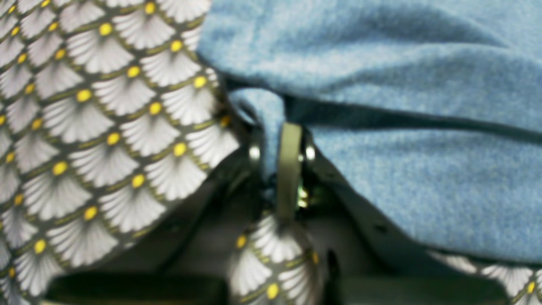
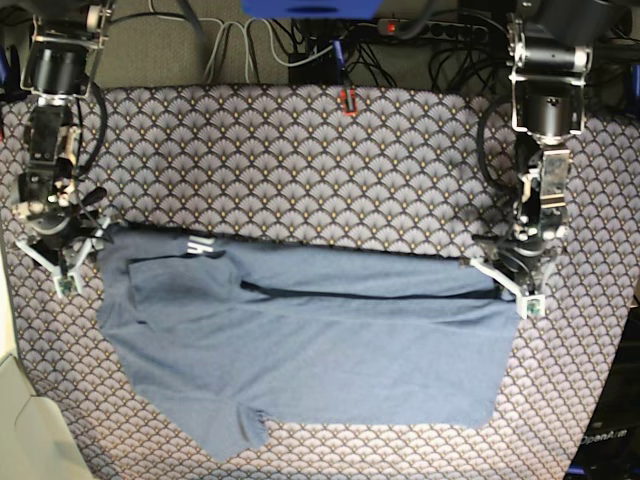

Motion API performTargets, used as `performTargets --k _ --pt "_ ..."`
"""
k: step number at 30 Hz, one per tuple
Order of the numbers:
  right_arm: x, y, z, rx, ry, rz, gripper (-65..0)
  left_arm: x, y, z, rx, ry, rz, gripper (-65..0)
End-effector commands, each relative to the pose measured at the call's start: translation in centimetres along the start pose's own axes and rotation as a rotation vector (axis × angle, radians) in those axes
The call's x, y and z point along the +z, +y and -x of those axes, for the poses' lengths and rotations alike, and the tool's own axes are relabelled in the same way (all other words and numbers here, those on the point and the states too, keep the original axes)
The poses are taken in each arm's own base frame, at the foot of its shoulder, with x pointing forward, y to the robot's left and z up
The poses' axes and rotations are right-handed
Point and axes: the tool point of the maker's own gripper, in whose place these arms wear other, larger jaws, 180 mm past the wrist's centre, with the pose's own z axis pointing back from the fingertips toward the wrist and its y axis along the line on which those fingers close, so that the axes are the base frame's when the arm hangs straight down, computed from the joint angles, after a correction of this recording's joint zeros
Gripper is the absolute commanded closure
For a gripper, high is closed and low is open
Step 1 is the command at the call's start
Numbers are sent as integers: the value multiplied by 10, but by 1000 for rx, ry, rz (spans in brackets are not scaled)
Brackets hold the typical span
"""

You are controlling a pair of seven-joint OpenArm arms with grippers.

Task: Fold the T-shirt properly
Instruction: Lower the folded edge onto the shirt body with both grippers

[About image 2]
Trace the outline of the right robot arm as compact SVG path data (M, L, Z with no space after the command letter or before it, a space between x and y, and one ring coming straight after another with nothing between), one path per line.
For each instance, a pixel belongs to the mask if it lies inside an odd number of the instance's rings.
M25 130L26 164L13 188L11 208L28 231L37 236L34 255L61 266L78 240L92 241L98 233L95 213L87 205L105 192L77 198L77 184L97 159L92 151L78 159L83 126L81 100L93 96L106 108L89 67L92 54L105 47L113 13L110 1L18 1L31 14L33 33L21 88L34 95Z

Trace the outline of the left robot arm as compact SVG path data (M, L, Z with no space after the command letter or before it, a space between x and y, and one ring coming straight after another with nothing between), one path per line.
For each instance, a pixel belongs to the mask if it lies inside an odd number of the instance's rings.
M504 186L513 223L500 237L484 237L487 275L519 300L543 293L566 234L571 154L567 141L586 123L584 94L595 42L630 8L626 1L523 1L507 21L511 93L479 118L478 162L489 172L484 134L490 116L512 107L518 183Z

